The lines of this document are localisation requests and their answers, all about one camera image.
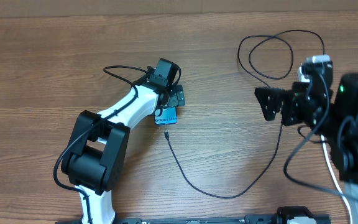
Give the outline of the Samsung Galaxy smartphone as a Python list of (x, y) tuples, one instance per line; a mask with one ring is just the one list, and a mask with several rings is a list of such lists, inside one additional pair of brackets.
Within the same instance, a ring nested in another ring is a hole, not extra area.
[(154, 113), (154, 120), (156, 125), (176, 124), (177, 109), (175, 107), (157, 109)]

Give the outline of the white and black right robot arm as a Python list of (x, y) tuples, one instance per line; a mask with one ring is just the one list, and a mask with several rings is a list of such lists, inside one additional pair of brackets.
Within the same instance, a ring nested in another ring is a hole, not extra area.
[[(331, 61), (305, 62), (300, 72), (308, 77), (307, 83), (295, 82), (289, 90), (255, 89), (264, 118), (271, 121), (280, 113), (284, 126), (305, 123), (310, 127), (310, 133), (294, 148), (289, 160), (312, 135), (323, 135), (340, 180), (351, 188), (345, 197), (358, 206), (358, 73), (344, 74), (337, 91), (332, 91)], [(353, 211), (354, 222), (358, 223), (358, 209)]]

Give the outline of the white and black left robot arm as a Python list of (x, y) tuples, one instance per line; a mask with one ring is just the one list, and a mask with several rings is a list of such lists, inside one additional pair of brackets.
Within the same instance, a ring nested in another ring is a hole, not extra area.
[(117, 103), (97, 113), (82, 111), (67, 147), (53, 168), (55, 183), (79, 193), (83, 216), (78, 223), (114, 223), (112, 190), (122, 172), (130, 132), (147, 116), (161, 116), (185, 105), (181, 68), (164, 58), (129, 82)]

